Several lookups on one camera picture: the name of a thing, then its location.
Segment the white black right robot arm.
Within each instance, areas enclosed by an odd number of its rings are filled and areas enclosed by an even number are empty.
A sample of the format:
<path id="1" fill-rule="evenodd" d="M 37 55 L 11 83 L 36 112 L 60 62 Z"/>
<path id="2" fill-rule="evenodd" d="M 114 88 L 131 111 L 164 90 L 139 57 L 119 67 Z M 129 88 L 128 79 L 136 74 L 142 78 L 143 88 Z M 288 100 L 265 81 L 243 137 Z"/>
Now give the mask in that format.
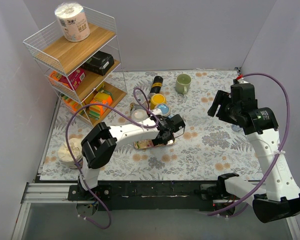
<path id="1" fill-rule="evenodd" d="M 262 223 L 300 214 L 300 188 L 287 164 L 276 117 L 270 108 L 258 107 L 255 87 L 236 83 L 230 92 L 218 90 L 207 114 L 243 129 L 263 174 L 258 185 L 243 180 L 237 173 L 222 174 L 215 186 L 217 195 L 222 199 L 238 197 L 232 207 L 246 202 Z"/>

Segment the cream mug with black handle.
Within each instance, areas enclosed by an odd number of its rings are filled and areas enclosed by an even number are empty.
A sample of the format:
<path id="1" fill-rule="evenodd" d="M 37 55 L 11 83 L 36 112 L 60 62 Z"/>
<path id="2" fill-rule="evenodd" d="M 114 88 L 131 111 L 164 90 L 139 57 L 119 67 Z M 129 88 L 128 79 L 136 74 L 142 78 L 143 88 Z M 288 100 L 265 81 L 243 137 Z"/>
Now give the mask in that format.
<path id="1" fill-rule="evenodd" d="M 175 143 L 175 136 L 174 133 L 171 133 L 169 136 L 166 137 L 164 144 L 170 146 L 173 145 L 174 143 Z"/>

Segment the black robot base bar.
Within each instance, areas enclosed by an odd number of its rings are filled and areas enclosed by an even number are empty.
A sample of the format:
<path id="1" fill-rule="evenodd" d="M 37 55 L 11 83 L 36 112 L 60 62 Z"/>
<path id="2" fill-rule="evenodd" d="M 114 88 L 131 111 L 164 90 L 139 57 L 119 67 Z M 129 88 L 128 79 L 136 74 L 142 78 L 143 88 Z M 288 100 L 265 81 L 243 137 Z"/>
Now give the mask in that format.
<path id="1" fill-rule="evenodd" d="M 199 210 L 226 207 L 238 197 L 219 193 L 216 181 L 205 180 L 101 180 L 91 191 L 71 185 L 69 201 L 95 202 L 100 198 L 114 210 Z"/>

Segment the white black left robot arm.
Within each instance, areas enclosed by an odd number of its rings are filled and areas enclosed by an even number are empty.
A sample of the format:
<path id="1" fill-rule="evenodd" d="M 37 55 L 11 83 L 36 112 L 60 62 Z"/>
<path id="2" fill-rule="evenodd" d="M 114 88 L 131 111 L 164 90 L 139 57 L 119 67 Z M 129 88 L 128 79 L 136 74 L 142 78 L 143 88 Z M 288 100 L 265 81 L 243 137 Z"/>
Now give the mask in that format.
<path id="1" fill-rule="evenodd" d="M 185 127 L 179 114 L 173 117 L 157 114 L 118 126 L 98 123 L 81 142 L 83 163 L 78 177 L 79 194 L 85 200 L 96 196 L 100 168 L 109 163 L 116 149 L 143 140 L 151 140 L 154 146 L 167 145 L 175 139 L 175 133 Z"/>

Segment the light green ceramic mug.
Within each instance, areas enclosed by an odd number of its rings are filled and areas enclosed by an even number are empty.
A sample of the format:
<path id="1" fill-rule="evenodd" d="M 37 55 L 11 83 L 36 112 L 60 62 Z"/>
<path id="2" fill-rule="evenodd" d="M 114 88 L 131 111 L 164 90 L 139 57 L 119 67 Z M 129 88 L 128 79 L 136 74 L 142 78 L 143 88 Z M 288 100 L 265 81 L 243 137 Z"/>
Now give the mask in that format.
<path id="1" fill-rule="evenodd" d="M 179 74 L 175 82 L 175 90 L 178 94 L 186 95 L 190 90 L 192 78 L 187 74 Z"/>

